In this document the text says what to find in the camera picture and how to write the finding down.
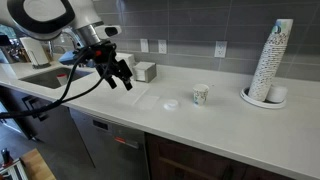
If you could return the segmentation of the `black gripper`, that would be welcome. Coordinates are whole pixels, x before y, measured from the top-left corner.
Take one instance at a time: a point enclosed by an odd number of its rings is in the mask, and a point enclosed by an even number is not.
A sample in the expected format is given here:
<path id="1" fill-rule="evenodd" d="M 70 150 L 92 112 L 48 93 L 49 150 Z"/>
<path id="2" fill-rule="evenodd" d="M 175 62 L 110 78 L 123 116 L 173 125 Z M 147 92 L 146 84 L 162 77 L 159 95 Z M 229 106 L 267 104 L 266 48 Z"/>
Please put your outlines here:
<path id="1" fill-rule="evenodd" d="M 116 59 L 117 45 L 110 41 L 95 44 L 89 47 L 92 53 L 92 58 L 95 63 L 95 68 L 98 74 L 106 79 L 111 89 L 115 89 L 117 84 L 112 76 L 120 78 L 127 91 L 130 91 L 133 86 L 130 78 L 133 76 L 132 71 L 124 59 Z"/>

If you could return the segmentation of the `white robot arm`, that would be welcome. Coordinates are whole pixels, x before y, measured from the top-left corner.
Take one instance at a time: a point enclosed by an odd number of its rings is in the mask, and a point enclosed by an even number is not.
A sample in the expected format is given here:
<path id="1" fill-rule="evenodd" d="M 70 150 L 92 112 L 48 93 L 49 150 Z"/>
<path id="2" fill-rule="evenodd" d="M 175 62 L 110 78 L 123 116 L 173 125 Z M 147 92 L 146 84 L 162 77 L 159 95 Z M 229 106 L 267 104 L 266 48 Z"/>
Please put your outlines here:
<path id="1" fill-rule="evenodd" d="M 93 60 L 112 89 L 113 76 L 132 89 L 133 73 L 124 60 L 116 59 L 117 45 L 111 42 L 122 33 L 121 26 L 105 24 L 92 0 L 0 0 L 0 22 L 38 41 L 53 40 L 70 28 L 81 44 L 75 62 Z"/>

